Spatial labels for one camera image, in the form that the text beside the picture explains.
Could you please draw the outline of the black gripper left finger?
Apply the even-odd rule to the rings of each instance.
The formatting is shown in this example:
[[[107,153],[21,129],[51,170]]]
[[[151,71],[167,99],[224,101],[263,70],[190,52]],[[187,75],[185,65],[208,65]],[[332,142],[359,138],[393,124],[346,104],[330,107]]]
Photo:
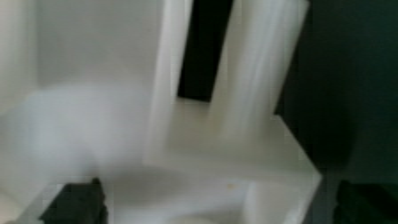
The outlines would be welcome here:
[[[89,183],[64,185],[39,220],[44,224],[108,224],[105,192],[98,178]]]

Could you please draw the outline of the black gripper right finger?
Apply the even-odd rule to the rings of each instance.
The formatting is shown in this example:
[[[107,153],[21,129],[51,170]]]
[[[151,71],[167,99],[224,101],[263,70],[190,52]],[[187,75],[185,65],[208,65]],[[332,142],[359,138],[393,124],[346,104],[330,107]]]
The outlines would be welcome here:
[[[398,185],[339,183],[336,224],[398,224]]]

